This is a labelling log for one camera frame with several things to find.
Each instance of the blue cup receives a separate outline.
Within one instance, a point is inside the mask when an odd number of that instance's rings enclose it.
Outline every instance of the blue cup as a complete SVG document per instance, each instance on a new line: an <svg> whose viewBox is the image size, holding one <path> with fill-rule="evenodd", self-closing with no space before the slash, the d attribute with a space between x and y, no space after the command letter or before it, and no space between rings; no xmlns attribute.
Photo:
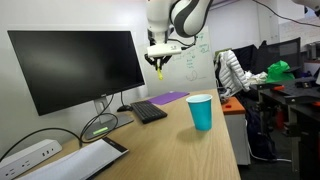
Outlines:
<svg viewBox="0 0 320 180"><path fill-rule="evenodd" d="M199 94L186 99L197 130L207 131L212 127L211 99L209 94Z"/></svg>

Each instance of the monitor stand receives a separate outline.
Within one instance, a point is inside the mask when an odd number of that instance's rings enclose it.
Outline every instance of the monitor stand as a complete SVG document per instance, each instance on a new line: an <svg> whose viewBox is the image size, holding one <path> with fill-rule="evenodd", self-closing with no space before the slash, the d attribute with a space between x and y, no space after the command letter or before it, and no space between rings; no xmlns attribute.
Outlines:
<svg viewBox="0 0 320 180"><path fill-rule="evenodd" d="M97 113L100 114L103 109L107 106L108 100L107 97L102 97L100 99L94 100L94 105L96 107ZM108 107L104 113L111 113L110 108ZM115 127L117 120L114 116L110 114L101 115L96 122L94 122L86 131L85 138L87 140L93 139L97 136L100 136L106 132L113 130L114 128L121 127L130 122L133 122L133 119L123 113L115 114L118 118L118 124Z"/></svg>

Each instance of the electrical outlet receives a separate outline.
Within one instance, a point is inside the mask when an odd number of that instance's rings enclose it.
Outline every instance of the electrical outlet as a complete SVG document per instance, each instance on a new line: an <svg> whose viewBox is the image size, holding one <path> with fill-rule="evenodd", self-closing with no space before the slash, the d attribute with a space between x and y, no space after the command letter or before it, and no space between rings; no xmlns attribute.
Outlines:
<svg viewBox="0 0 320 180"><path fill-rule="evenodd" d="M62 150L56 140L45 139L0 162L0 179L13 179Z"/></svg>

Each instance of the black monitor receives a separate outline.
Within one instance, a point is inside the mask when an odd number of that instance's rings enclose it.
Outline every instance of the black monitor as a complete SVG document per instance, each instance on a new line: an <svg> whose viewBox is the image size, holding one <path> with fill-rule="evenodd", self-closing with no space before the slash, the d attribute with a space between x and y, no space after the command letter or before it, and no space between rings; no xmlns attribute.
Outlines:
<svg viewBox="0 0 320 180"><path fill-rule="evenodd" d="M40 116L91 100L100 113L107 95L144 85L130 31L10 30L8 34ZM103 125L114 124L110 117L102 116L98 123L102 126L89 133L110 129ZM119 119L119 126L132 121L123 118L127 120Z"/></svg>

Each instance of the floor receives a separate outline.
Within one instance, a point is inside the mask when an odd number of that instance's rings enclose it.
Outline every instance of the floor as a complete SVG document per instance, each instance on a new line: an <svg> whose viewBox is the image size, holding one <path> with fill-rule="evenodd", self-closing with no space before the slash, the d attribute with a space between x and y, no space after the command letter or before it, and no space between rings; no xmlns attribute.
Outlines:
<svg viewBox="0 0 320 180"><path fill-rule="evenodd" d="M281 131L274 130L270 133L275 142L278 159L291 159L291 143ZM238 166L242 180L298 180L299 175L293 173L290 162L265 162L251 157L251 165Z"/></svg>

